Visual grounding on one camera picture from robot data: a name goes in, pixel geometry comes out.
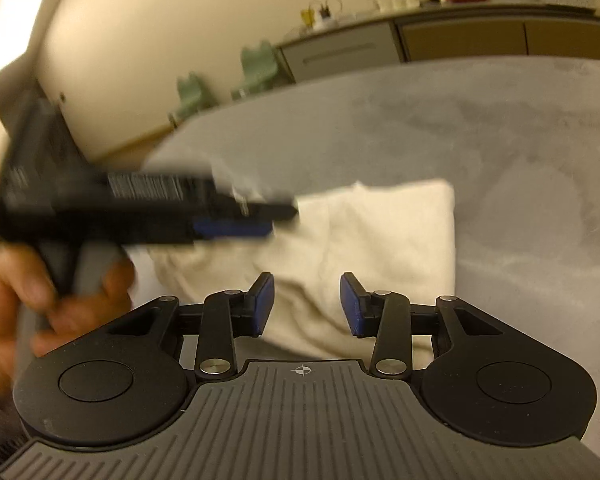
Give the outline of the person's left hand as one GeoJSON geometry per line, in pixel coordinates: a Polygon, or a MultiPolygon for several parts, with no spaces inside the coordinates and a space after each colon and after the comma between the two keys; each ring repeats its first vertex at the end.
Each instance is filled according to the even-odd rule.
{"type": "Polygon", "coordinates": [[[135,281],[131,260],[115,261],[97,292],[60,299],[40,256],[23,244],[0,243],[0,406],[12,396],[19,315],[32,312],[50,322],[29,340],[35,356],[44,356],[63,344],[128,313],[135,281]]]}

